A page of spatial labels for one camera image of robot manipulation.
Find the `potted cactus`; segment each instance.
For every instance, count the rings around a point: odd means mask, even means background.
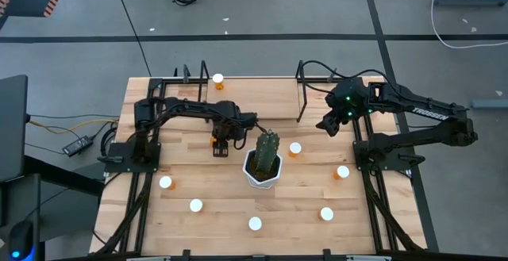
[[[257,138],[256,149],[247,152],[244,162],[244,173],[248,183],[260,189],[270,189],[280,178],[283,157],[277,154],[279,135],[268,130]]]

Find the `black power adapter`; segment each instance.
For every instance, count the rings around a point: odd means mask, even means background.
[[[90,139],[88,136],[83,136],[80,139],[70,143],[69,145],[62,148],[62,151],[65,155],[72,157],[76,154],[79,154],[83,150],[89,148],[94,141]]]

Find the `white cable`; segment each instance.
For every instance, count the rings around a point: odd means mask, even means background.
[[[436,34],[437,39],[439,39],[439,41],[444,46],[446,46],[448,48],[465,49],[465,48],[477,48],[477,47],[495,47],[495,46],[501,46],[501,45],[504,45],[504,44],[508,44],[508,42],[502,42],[502,43],[497,43],[497,44],[476,44],[476,45],[471,45],[471,46],[452,46],[452,45],[446,44],[443,41],[443,39],[441,39],[439,34],[437,34],[436,26],[434,24],[434,0],[432,0],[432,2],[430,4],[430,20],[432,22],[432,28],[434,29],[434,34]]]

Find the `white pot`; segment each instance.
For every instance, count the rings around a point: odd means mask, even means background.
[[[270,178],[270,179],[266,180],[266,181],[258,182],[256,180],[256,178],[254,178],[253,176],[251,176],[247,172],[247,160],[248,160],[248,157],[249,157],[249,155],[251,153],[254,153],[254,152],[256,152],[256,149],[252,149],[252,150],[248,151],[247,154],[245,155],[245,161],[244,161],[244,167],[243,167],[244,173],[247,175],[248,183],[251,186],[259,188],[259,189],[268,190],[280,178],[280,173],[283,170],[283,157],[281,155],[279,155],[279,153],[277,153],[277,157],[279,157],[279,170],[277,171],[277,175],[275,177],[273,177],[273,178]]]

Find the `cactus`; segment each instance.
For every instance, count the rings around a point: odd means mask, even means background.
[[[256,154],[254,161],[256,163],[256,173],[269,174],[271,166],[277,156],[279,149],[279,135],[269,129],[267,132],[261,133],[257,138]]]

